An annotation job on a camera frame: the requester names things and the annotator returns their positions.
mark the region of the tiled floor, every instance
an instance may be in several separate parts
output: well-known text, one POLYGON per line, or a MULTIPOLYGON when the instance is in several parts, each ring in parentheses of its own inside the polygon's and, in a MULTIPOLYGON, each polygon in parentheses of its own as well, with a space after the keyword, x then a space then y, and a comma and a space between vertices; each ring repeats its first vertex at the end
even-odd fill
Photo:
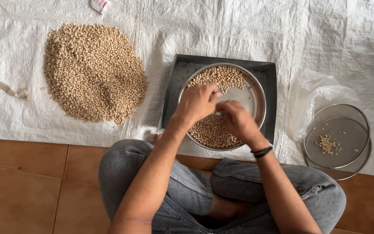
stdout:
MULTIPOLYGON (((109 220, 97 182, 107 148, 0 140, 0 233, 106 233, 109 220)), ((178 155, 212 170, 218 159, 178 155)), ((332 234, 374 234, 374 176, 339 182, 346 210, 332 234)))

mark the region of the forearm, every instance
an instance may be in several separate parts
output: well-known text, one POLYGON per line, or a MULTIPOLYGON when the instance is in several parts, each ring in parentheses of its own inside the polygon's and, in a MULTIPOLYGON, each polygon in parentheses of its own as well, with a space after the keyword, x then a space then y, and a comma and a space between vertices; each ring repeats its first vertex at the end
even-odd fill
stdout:
MULTIPOLYGON (((261 150, 260 142, 264 146, 269 144, 265 138, 258 139, 258 142, 252 150, 261 150)), ((266 199, 279 230, 282 233, 321 233, 273 152, 257 161, 266 199)))
POLYGON ((163 202, 175 155, 190 126, 173 117, 145 160, 116 212, 113 227, 132 220, 151 221, 163 202))

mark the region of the clear plastic bag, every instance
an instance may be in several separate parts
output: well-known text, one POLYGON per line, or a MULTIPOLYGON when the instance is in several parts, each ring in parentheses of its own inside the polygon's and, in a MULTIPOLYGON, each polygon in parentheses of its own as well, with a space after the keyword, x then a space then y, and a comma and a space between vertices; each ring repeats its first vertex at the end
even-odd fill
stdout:
POLYGON ((358 104, 356 93, 340 85, 331 75, 305 69, 295 80, 290 93, 290 135, 294 141, 307 135, 316 110, 331 104, 358 104))

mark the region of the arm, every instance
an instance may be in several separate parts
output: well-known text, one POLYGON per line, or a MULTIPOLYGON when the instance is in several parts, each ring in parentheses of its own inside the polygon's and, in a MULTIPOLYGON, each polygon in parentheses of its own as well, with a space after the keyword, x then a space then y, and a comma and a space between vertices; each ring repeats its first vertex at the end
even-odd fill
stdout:
MULTIPOLYGON (((239 102, 218 103, 216 110, 225 113, 227 130, 252 151, 269 147, 269 141, 239 102)), ((257 162, 269 208, 281 233, 321 233, 273 152, 257 159, 257 162)))
POLYGON ((183 94, 161 140, 123 197, 109 233, 151 233, 151 222, 163 202, 181 141, 196 121, 215 110, 219 97, 214 83, 197 84, 183 94))

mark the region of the leather wristband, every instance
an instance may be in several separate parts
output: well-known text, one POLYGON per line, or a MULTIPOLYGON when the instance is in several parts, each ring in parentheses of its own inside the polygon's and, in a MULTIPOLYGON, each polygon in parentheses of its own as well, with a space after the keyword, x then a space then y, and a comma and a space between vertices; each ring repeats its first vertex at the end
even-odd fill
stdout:
POLYGON ((258 159, 267 155, 272 150, 272 146, 259 151, 251 151, 251 153, 258 159))

